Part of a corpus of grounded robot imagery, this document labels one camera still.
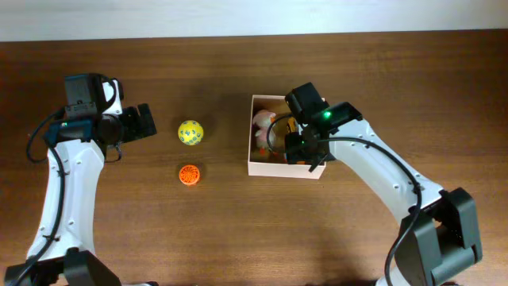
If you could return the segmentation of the grey yellow toy truck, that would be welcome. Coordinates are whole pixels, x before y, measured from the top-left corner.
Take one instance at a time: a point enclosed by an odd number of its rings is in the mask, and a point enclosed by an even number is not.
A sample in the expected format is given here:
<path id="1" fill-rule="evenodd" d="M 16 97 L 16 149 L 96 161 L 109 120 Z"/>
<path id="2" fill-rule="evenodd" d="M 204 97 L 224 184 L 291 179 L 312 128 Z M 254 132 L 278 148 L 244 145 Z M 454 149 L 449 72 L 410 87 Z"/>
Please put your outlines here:
<path id="1" fill-rule="evenodd" d="M 288 133 L 298 132 L 298 123 L 296 122 L 295 118 L 289 117 L 287 119 L 286 129 Z"/>

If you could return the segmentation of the yellow ball blue letters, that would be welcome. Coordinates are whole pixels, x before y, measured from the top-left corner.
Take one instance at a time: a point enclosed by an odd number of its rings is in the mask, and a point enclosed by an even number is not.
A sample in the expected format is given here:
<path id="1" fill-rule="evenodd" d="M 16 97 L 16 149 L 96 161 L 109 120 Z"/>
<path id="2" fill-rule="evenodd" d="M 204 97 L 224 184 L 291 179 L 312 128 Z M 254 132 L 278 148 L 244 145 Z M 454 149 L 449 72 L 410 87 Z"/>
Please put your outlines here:
<path id="1" fill-rule="evenodd" d="M 178 128 L 179 140 L 185 145 L 197 145 L 204 137 L 204 129 L 195 120 L 186 120 Z"/>

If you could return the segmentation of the white duck toy pink hat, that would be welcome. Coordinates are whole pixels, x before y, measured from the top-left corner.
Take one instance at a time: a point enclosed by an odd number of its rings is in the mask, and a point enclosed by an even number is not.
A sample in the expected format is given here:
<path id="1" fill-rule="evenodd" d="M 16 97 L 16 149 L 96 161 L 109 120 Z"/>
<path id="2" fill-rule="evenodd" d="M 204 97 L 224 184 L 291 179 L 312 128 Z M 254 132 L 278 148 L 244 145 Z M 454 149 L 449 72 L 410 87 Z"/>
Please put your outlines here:
<path id="1" fill-rule="evenodd" d="M 256 127 L 255 139 L 256 147 L 260 155 L 265 156 L 270 152 L 269 144 L 275 145 L 274 130 L 268 130 L 270 125 L 275 121 L 276 113 L 268 110 L 258 111 L 252 120 L 252 124 Z"/>

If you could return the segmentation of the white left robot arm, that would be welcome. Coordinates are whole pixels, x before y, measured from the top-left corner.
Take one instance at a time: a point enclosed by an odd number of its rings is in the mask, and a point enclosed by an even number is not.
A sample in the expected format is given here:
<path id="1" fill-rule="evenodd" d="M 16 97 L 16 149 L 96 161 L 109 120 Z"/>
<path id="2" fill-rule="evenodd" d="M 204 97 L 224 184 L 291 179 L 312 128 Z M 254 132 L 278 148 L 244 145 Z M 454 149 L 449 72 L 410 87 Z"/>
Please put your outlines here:
<path id="1" fill-rule="evenodd" d="M 6 285 L 119 285 L 96 256 L 94 205 L 108 149 L 156 134 L 148 104 L 122 107 L 116 78 L 98 73 L 64 80 L 67 105 L 47 116 L 48 185 L 36 237 L 20 265 L 7 267 Z"/>

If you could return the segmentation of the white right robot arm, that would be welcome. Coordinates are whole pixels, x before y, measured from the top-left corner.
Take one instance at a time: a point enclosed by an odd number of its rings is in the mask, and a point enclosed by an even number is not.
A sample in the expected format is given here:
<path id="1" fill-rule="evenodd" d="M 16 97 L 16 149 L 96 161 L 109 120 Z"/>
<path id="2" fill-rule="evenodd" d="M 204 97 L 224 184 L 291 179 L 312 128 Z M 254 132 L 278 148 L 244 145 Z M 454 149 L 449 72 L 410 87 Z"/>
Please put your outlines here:
<path id="1" fill-rule="evenodd" d="M 377 285 L 442 285 L 482 260 L 477 209 L 467 191 L 446 191 L 424 177 L 347 102 L 287 105 L 302 127 L 289 150 L 323 148 L 350 167 L 399 224 Z"/>

